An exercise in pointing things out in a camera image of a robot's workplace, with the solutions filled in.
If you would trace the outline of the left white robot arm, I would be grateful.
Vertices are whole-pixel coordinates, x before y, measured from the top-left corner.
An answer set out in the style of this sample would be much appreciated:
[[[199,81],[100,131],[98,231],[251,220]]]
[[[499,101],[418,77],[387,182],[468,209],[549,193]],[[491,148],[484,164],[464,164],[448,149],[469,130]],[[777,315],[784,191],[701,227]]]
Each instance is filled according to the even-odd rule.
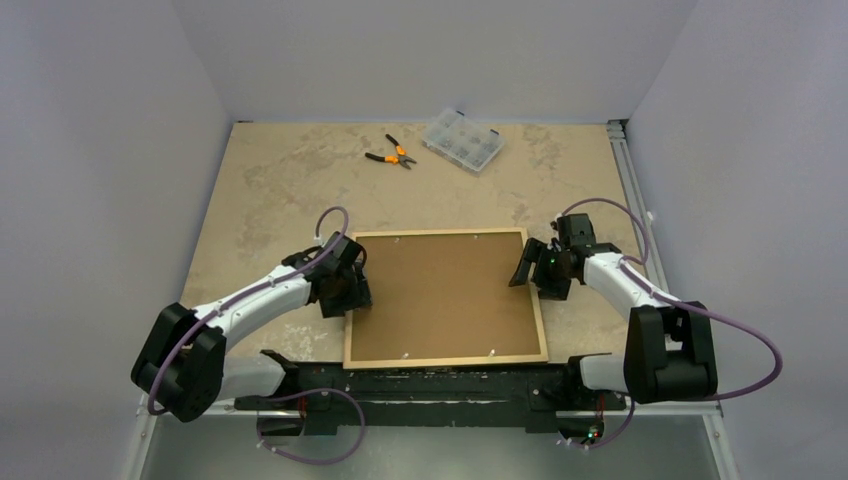
[[[196,307],[172,303],[158,314],[130,373],[153,414],[190,422],[218,401],[261,397],[284,409],[297,399],[294,364],[275,353],[229,358],[230,350],[271,321],[316,304],[325,318],[372,304],[367,250],[335,232],[297,252],[252,284]]]

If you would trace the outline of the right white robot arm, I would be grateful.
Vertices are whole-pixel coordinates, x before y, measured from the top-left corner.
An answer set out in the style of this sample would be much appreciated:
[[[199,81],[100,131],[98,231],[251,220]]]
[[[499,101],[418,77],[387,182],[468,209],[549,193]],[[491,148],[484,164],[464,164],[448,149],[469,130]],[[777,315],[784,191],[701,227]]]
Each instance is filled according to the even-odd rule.
[[[596,239],[586,214],[570,214],[551,224],[556,237],[526,240],[510,286],[532,283],[542,299],[567,300],[572,283],[599,293],[627,321],[623,355],[572,357],[573,373],[561,392],[576,407],[600,391],[624,393],[641,404],[699,401],[716,394],[711,323],[700,304],[663,300],[640,273],[628,267],[621,250]]]

